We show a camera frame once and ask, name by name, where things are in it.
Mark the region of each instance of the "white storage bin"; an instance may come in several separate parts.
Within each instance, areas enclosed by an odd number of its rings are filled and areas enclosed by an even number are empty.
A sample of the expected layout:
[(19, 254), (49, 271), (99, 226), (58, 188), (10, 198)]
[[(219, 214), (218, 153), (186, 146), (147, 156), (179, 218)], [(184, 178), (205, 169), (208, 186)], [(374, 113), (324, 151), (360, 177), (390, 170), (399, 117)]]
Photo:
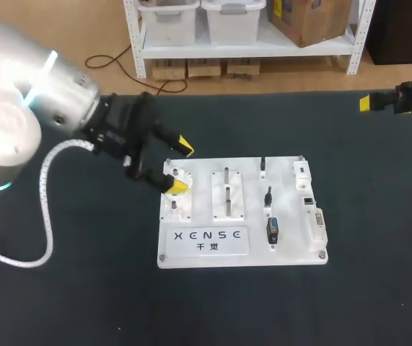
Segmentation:
[(252, 45), (266, 0), (202, 0), (213, 45)]
[(139, 10), (152, 45), (194, 45), (199, 0), (140, 1)]

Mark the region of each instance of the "black cable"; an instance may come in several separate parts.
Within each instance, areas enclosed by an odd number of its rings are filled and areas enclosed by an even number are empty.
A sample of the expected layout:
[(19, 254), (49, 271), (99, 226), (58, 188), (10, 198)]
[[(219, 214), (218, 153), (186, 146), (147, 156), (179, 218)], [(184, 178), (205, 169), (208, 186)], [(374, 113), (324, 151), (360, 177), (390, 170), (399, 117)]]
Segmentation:
[[(178, 79), (178, 80), (174, 80), (174, 81), (166, 81), (161, 87), (158, 87), (158, 86), (154, 86), (154, 85), (150, 85), (150, 84), (144, 83), (144, 82), (139, 81), (138, 79), (132, 77), (132, 76), (124, 69), (124, 67), (122, 66), (122, 64), (121, 64), (120, 61), (118, 60), (121, 56), (123, 56), (124, 54), (126, 54), (131, 48), (132, 48), (132, 45), (129, 45), (126, 49), (124, 49), (122, 52), (120, 52), (116, 57), (108, 56), (108, 55), (106, 55), (106, 54), (97, 54), (97, 55), (95, 55), (95, 56), (90, 56), (90, 57), (88, 57), (88, 58), (85, 60), (85, 66), (88, 67), (88, 68), (98, 69), (98, 68), (104, 68), (104, 67), (106, 67), (106, 66), (109, 66), (109, 65), (111, 65), (112, 63), (117, 63), (117, 64), (119, 65), (120, 69), (123, 71), (123, 73), (124, 73), (128, 78), (130, 78), (130, 79), (133, 80), (133, 81), (136, 81), (138, 84), (141, 84), (141, 85), (144, 85), (144, 86), (146, 86), (146, 87), (149, 87), (149, 88), (152, 88), (152, 89), (157, 90), (156, 95), (159, 95), (161, 92), (166, 92), (166, 93), (168, 93), (168, 94), (177, 94), (177, 93), (179, 93), (179, 92), (184, 92), (184, 91), (186, 90), (186, 88), (188, 88), (188, 83), (186, 82), (185, 79)], [(102, 64), (102, 65), (89, 65), (89, 62), (90, 62), (92, 59), (95, 59), (95, 58), (109, 58), (110, 60), (109, 60), (107, 63), (104, 63), (104, 64)], [(176, 82), (176, 81), (182, 81), (182, 82), (184, 83), (184, 87), (183, 87), (182, 89), (180, 89), (180, 90), (166, 90), (166, 89), (164, 89), (165, 86), (167, 86), (169, 83), (173, 83), (173, 82)]]

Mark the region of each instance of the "cardboard box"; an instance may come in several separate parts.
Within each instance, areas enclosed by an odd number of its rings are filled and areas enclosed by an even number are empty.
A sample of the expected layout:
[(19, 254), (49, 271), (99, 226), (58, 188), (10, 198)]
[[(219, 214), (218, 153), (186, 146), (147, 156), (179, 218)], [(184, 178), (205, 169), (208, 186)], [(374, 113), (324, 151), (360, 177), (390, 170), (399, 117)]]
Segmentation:
[(259, 58), (231, 58), (228, 59), (227, 74), (243, 74), (256, 76), (260, 73)]
[(220, 59), (188, 59), (188, 77), (221, 76)]
[(271, 23), (299, 47), (341, 36), (349, 23), (351, 0), (271, 0), (271, 4)]
[(152, 75), (161, 81), (177, 81), (185, 79), (185, 59), (158, 59), (153, 61)]

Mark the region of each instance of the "yellow object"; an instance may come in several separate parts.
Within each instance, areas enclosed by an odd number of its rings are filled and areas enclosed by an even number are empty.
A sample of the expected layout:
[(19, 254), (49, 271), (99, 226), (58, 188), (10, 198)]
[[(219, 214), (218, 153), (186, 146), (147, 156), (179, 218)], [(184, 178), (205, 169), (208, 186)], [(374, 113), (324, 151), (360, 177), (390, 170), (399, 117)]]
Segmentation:
[(184, 137), (182, 135), (180, 135), (180, 139), (178, 140), (178, 143), (180, 143), (180, 144), (186, 146), (187, 148), (191, 149), (191, 152), (187, 156), (193, 155), (193, 153), (194, 153), (193, 147), (189, 144), (189, 142), (187, 142), (184, 139)]
[(173, 195), (178, 195), (180, 193), (184, 193), (188, 191), (188, 185), (186, 185), (184, 182), (181, 182), (180, 180), (175, 180), (174, 185), (170, 189), (166, 191), (166, 193), (171, 193)]
[(281, 18), (283, 15), (283, 0), (275, 0), (274, 12), (277, 17)]
[(369, 103), (369, 95), (363, 97), (359, 100), (359, 111), (360, 112), (369, 112), (371, 110), (371, 106)]

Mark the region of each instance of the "dark table surface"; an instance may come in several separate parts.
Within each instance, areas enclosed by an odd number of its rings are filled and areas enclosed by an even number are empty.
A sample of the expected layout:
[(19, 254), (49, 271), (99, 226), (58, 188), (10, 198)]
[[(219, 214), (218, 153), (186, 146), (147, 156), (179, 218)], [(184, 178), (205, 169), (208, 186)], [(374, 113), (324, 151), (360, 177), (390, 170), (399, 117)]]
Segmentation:
[[(412, 116), (358, 113), (364, 92), (159, 97), (196, 158), (293, 156), (310, 163), (329, 263), (160, 270), (159, 194), (82, 149), (54, 162), (51, 260), (0, 263), (0, 345), (412, 345)], [(45, 248), (44, 129), (0, 200), (0, 253)], [(153, 165), (176, 158), (152, 143)]]

